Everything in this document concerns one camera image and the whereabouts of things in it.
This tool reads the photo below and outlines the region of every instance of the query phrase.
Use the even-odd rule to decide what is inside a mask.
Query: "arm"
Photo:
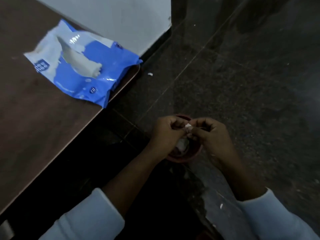
[[[126,212],[154,167],[186,134],[182,128],[187,123],[175,116],[159,118],[146,148],[102,190],[94,189],[90,196],[63,214],[40,239],[114,239],[123,229]]]
[[[217,167],[225,176],[251,228],[260,239],[319,239],[302,219],[290,213],[273,192],[253,176],[240,160],[226,126],[211,118],[189,122],[188,128],[200,139],[206,150],[217,159]]]

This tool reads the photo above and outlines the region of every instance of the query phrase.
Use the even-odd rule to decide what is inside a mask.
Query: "white wall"
[[[38,0],[142,55],[171,26],[171,0]]]

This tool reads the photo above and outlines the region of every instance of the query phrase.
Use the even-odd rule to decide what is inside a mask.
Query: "brown table top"
[[[23,55],[61,18],[36,0],[0,0],[0,214],[102,110],[64,94]]]

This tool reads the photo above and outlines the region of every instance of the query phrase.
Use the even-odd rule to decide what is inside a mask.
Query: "light blue sleeve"
[[[307,223],[289,212],[270,189],[259,198],[238,201],[238,204],[261,240],[320,239]]]
[[[82,202],[56,220],[40,240],[114,239],[125,221],[110,200],[96,188]]]

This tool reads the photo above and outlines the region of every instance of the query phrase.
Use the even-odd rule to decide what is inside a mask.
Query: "blue and white plastic package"
[[[117,42],[78,31],[63,19],[24,55],[62,92],[103,108],[129,68],[142,62]]]

